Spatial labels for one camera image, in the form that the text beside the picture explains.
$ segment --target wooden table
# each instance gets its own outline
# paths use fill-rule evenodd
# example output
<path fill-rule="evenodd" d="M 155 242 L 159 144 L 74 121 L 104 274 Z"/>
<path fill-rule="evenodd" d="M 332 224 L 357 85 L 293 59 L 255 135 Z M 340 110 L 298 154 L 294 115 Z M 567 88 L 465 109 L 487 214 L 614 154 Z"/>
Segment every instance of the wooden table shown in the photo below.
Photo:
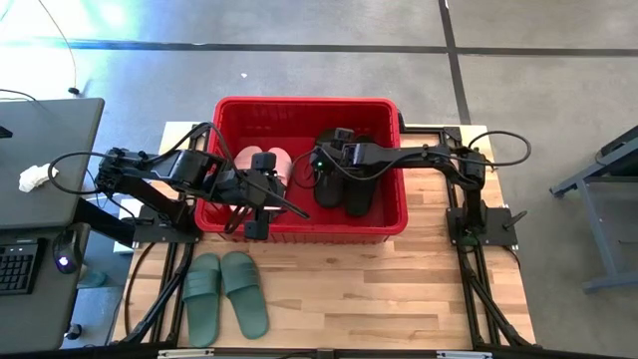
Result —
<path fill-rule="evenodd" d="M 160 153 L 190 129 L 191 123 L 167 123 Z M 486 131 L 461 126 L 464 142 Z M 402 146 L 434 145 L 436 136 L 403 135 Z M 488 138 L 478 141 L 492 159 Z M 270 330 L 257 340 L 241 335 L 232 305 L 222 295 L 219 337 L 214 347 L 464 349 L 471 348 L 468 318 L 456 251 L 445 221 L 449 206 L 445 178 L 435 170 L 404 170 L 408 227 L 376 245 L 233 243 L 205 234 L 195 256 L 244 251 L 255 260 L 268 306 Z M 482 192 L 489 206 L 502 204 L 497 173 L 487 171 Z M 132 325 L 156 299 L 167 245 L 158 244 L 141 265 L 130 304 Z M 141 249 L 136 250 L 133 265 Z M 494 301 L 520 335 L 533 342 L 525 293 L 512 255 L 486 247 Z M 174 296 L 166 307 L 165 338 Z M 120 310 L 113 339 L 125 336 Z M 481 334 L 488 339 L 482 305 Z M 188 346 L 185 314 L 179 346 Z"/>

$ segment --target red plastic basket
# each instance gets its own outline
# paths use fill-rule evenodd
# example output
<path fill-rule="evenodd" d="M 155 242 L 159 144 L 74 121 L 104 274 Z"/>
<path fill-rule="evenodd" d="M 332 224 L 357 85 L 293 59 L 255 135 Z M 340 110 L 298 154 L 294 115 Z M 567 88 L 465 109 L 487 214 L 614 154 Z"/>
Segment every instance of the red plastic basket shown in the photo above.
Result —
<path fill-rule="evenodd" d="M 217 104 L 214 123 L 233 156 L 247 146 L 260 146 L 264 151 L 278 147 L 294 160 L 312 150 L 315 138 L 324 130 L 337 127 L 352 129 L 355 136 L 371 136 L 383 147 L 401 146 L 397 108 L 386 99 L 229 97 Z M 211 138 L 208 151 L 222 155 L 217 137 Z M 302 163 L 294 174 L 299 179 L 307 171 Z M 292 180 L 285 197 L 308 212 L 310 219 L 292 212 L 277 216 L 270 224 L 268 241 L 379 243 L 400 233 L 408 223 L 401 170 L 388 171 L 381 177 L 372 207 L 362 217 L 346 215 L 343 206 L 320 206 L 313 189 L 302 188 Z M 243 225 L 233 234 L 223 233 L 229 217 L 226 205 L 197 202 L 195 220 L 201 230 L 217 232 L 227 240 L 245 240 Z"/>

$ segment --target gray floor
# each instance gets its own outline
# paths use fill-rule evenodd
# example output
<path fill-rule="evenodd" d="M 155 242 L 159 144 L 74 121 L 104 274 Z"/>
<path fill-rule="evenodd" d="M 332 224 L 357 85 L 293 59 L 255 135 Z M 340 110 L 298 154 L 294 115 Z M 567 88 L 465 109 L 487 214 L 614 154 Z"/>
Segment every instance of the gray floor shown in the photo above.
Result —
<path fill-rule="evenodd" d="M 35 1 L 16 3 L 0 23 L 0 41 L 56 36 Z M 446 44 L 436 0 L 50 3 L 72 38 Z M 458 46 L 638 47 L 638 5 L 633 0 L 449 0 L 449 6 Z M 33 24 L 19 21 L 28 17 Z M 206 121 L 215 103 L 229 95 L 383 96 L 398 104 L 409 123 L 460 122 L 448 55 L 75 54 L 78 86 L 85 96 L 107 102 L 97 151 L 111 146 L 155 151 L 164 122 Z M 460 56 L 460 64 L 472 123 L 521 133 L 533 144 L 527 163 L 499 173 L 510 207 L 529 210 L 517 232 L 538 343 L 636 357 L 638 288 L 583 294 L 581 283 L 603 274 L 583 207 L 577 195 L 557 200 L 547 190 L 590 164 L 601 145 L 638 123 L 638 57 Z M 0 57 L 0 79 L 2 87 L 43 99 L 61 98 L 68 97 L 65 90 L 73 72 L 63 49 L 12 48 Z M 492 141 L 498 160 L 514 158 L 520 151 L 507 139 Z"/>

